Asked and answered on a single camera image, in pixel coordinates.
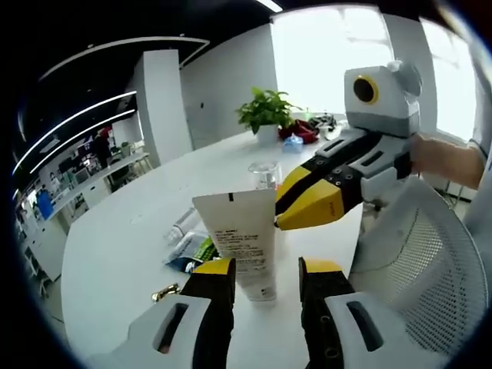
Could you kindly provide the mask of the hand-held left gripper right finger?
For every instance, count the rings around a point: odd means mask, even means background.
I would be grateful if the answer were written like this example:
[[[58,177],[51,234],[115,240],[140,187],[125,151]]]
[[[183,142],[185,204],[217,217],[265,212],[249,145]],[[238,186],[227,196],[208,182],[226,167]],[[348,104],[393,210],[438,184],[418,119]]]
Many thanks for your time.
[[[298,263],[309,368],[434,367],[434,352],[411,340],[404,320],[370,294],[356,292],[336,263]]]

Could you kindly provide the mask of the person's right hand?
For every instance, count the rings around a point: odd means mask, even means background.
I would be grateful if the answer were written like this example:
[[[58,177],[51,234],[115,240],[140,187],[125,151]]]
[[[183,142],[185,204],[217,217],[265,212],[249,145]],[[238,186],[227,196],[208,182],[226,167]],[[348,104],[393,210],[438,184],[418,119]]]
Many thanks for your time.
[[[445,163],[448,143],[416,134],[411,138],[410,157],[413,173],[438,175]]]

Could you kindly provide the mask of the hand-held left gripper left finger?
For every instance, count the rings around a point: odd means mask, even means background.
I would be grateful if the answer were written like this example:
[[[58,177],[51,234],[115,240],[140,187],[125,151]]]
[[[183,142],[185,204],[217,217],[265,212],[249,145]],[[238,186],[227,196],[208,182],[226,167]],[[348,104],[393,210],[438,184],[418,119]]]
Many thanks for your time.
[[[209,261],[128,328],[126,340],[90,368],[224,368],[234,328],[236,261]]]

